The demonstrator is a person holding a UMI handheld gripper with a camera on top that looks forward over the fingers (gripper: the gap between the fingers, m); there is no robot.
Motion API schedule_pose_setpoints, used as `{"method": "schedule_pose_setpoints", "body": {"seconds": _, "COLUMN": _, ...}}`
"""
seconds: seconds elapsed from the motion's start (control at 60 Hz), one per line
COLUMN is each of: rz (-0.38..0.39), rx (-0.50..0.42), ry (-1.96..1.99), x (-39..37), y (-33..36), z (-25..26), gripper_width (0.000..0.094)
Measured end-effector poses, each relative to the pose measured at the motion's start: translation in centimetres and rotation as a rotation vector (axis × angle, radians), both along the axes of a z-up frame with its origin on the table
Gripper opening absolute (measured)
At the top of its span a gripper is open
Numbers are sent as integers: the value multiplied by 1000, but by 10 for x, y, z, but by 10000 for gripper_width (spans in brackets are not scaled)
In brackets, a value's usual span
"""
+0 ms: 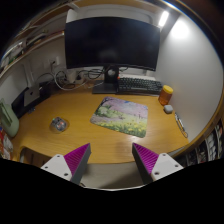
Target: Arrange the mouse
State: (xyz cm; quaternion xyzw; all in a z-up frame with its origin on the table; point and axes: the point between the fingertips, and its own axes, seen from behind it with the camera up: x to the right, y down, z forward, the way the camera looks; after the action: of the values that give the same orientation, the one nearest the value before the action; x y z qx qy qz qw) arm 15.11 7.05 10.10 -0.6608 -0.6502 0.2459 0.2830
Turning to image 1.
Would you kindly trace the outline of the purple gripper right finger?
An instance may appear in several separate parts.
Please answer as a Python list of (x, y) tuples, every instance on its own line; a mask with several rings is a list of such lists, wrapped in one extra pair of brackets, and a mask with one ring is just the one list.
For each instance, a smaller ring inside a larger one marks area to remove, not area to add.
[(182, 169), (167, 153), (157, 154), (137, 143), (132, 144), (132, 154), (144, 185)]

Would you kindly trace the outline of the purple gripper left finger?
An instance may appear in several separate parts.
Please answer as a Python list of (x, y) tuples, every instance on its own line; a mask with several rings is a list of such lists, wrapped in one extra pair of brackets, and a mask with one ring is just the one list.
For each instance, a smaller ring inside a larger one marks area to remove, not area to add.
[(42, 169), (79, 185), (90, 155), (90, 144), (85, 144), (66, 155), (56, 154)]

